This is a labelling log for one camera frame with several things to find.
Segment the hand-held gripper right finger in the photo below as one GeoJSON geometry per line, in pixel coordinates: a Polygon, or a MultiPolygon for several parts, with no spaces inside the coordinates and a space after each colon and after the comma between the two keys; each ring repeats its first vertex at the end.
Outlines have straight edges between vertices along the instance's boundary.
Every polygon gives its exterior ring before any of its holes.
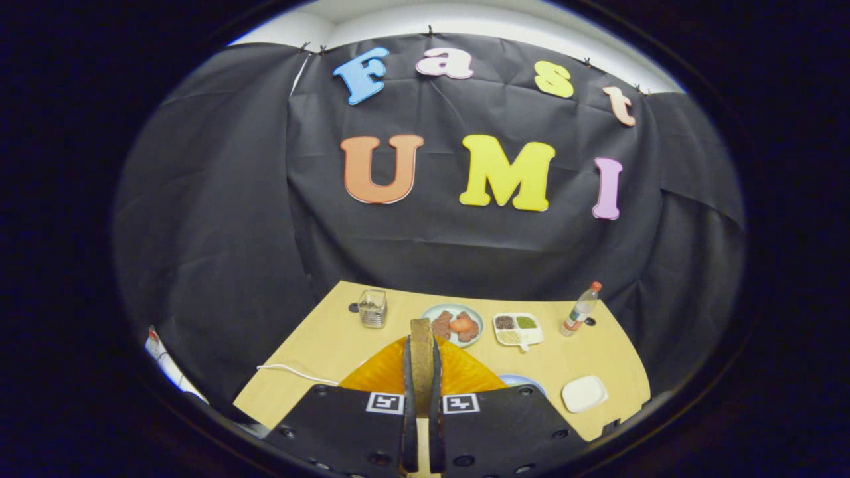
{"type": "Polygon", "coordinates": [[[473,357],[435,338],[440,383],[428,424],[428,464],[441,477],[539,477],[587,448],[533,384],[450,394],[447,383],[482,384],[473,357]]]}

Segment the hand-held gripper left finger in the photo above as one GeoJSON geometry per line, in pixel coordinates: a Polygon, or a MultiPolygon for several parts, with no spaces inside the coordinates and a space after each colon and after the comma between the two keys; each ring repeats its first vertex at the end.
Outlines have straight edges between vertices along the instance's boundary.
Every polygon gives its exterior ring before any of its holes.
{"type": "Polygon", "coordinates": [[[419,471],[417,407],[410,378],[410,339],[367,361],[388,357],[390,373],[367,386],[313,385],[264,442],[313,468],[343,477],[398,477],[419,471]]]}

